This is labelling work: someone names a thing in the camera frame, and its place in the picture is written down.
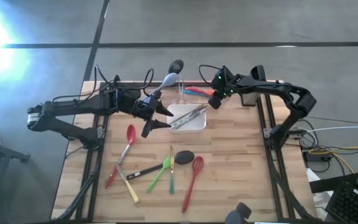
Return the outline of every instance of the wooden tabletop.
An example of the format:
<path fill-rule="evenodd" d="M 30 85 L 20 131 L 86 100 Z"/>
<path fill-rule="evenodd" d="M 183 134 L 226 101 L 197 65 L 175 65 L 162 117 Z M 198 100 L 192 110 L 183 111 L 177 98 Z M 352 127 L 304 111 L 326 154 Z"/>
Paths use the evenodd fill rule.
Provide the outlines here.
<path fill-rule="evenodd" d="M 89 93 L 92 87 L 93 82 L 84 82 L 81 94 Z M 180 98 L 177 88 L 162 91 L 165 107 L 170 104 L 207 103 L 207 100 L 191 95 Z M 277 123 L 280 124 L 289 111 L 278 97 L 272 97 L 272 104 Z M 94 221 L 223 222 L 239 202 L 252 209 L 251 222 L 277 220 L 257 108 L 242 107 L 239 96 L 234 95 L 226 99 L 218 110 L 208 107 L 206 117 L 207 126 L 201 133 L 173 134 L 165 128 L 153 130 L 147 138 L 142 138 L 140 134 L 144 121 L 124 113 L 110 116 Z M 160 114 L 155 114 L 154 119 L 167 120 Z M 92 114 L 81 114 L 75 116 L 74 125 L 88 128 L 92 122 Z M 175 153 L 191 150 L 196 156 L 204 158 L 204 169 L 196 178 L 186 213 L 181 212 L 181 206 L 191 181 L 191 164 L 175 165 L 174 195 L 169 194 L 168 170 L 149 194 L 145 190 L 158 172 L 130 181 L 140 200 L 137 204 L 134 204 L 119 175 L 110 188 L 104 189 L 106 179 L 127 145 L 126 131 L 130 124 L 135 126 L 137 135 L 121 164 L 126 175 L 161 164 L 169 155 L 171 145 Z M 78 141 L 70 142 L 67 153 L 80 146 Z M 313 196 L 299 148 L 285 146 L 283 156 L 292 192 L 315 216 Z M 80 150 L 66 159 L 52 218 L 61 215 L 78 193 L 85 157 L 86 151 Z"/>

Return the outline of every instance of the red spatula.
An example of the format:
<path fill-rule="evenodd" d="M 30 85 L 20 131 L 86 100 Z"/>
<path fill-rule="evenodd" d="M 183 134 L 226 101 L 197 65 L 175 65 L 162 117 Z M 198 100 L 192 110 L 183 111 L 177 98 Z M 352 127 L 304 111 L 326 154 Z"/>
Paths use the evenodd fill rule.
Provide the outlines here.
<path fill-rule="evenodd" d="M 185 201 L 183 202 L 183 205 L 181 208 L 182 213 L 185 213 L 187 210 L 187 207 L 189 206 L 191 192 L 193 191 L 194 181 L 196 180 L 197 174 L 199 174 L 199 172 L 201 170 L 203 170 L 203 167 L 204 167 L 204 159 L 201 156 L 197 156 L 194 159 L 193 164 L 191 165 L 191 168 L 193 168 L 193 180 L 191 180 L 189 191 L 187 191 Z"/>
<path fill-rule="evenodd" d="M 133 125 L 129 125 L 128 126 L 128 129 L 127 129 L 127 140 L 128 140 L 128 145 L 127 147 L 125 148 L 124 152 L 121 154 L 121 157 L 118 159 L 117 163 L 118 164 L 121 164 L 124 156 L 127 154 L 129 148 L 131 147 L 132 143 L 134 143 L 135 141 L 135 137 L 136 137 L 136 131 L 135 131 L 135 127 Z M 107 179 L 106 181 L 106 185 L 104 186 L 104 188 L 108 188 L 113 180 L 114 180 L 114 177 L 116 176 L 117 174 L 117 166 L 114 166 L 114 170 L 112 171 L 112 173 L 110 174 L 109 178 Z"/>

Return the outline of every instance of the green spatula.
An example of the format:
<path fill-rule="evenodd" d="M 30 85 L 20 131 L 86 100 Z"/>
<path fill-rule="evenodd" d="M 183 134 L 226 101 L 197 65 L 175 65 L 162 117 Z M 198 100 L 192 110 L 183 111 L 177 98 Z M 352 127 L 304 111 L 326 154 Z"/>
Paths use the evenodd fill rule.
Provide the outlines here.
<path fill-rule="evenodd" d="M 146 193 L 149 193 L 154 188 L 154 185 L 157 183 L 157 181 L 160 178 L 160 175 L 162 174 L 162 172 L 164 170 L 166 170 L 166 169 L 169 169 L 170 167 L 171 167 L 171 154 L 169 154 L 167 156 L 167 158 L 165 158 L 164 163 L 162 164 L 162 169 L 157 174 L 157 176 L 154 178 L 154 180 L 151 182 L 151 184 L 149 185 L 148 189 L 146 190 Z"/>

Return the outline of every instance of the concrete floor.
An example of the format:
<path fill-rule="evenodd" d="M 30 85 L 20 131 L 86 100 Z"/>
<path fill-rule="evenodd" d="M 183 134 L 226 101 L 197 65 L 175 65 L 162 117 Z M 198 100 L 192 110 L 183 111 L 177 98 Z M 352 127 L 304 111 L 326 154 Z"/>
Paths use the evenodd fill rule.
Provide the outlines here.
<path fill-rule="evenodd" d="M 103 2 L 0 0 L 0 44 L 91 44 Z M 358 42 L 358 0 L 112 0 L 100 42 Z M 31 153 L 29 163 L 9 166 L 0 189 L 0 223 L 49 219 L 67 141 L 27 130 L 26 110 L 79 93 L 90 52 L 90 47 L 0 49 L 0 139 Z M 142 80 L 153 67 L 161 80 L 178 58 L 185 62 L 185 80 L 200 79 L 201 63 L 241 74 L 262 64 L 268 78 L 314 94 L 317 104 L 308 120 L 315 128 L 358 125 L 352 123 L 358 122 L 358 47 L 98 49 L 94 62 L 107 78 Z M 326 146 L 358 146 L 358 129 L 318 136 Z M 344 158 L 358 171 L 358 154 Z M 335 177 L 341 171 L 334 161 L 318 175 Z"/>

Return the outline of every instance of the white tray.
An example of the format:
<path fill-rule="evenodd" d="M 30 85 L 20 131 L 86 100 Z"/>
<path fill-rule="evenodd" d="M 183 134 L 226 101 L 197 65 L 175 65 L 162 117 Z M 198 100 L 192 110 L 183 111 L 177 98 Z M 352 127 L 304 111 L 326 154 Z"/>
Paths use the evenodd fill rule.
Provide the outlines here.
<path fill-rule="evenodd" d="M 167 123 L 170 124 L 177 118 L 187 114 L 188 112 L 194 110 L 195 108 L 199 107 L 200 104 L 192 104 L 192 105 L 169 105 L 168 110 L 173 113 L 173 117 L 167 116 Z M 191 121 L 187 122 L 186 124 L 182 125 L 178 129 L 169 130 L 172 133 L 200 133 L 206 127 L 206 112 L 197 116 L 196 118 L 192 119 Z"/>

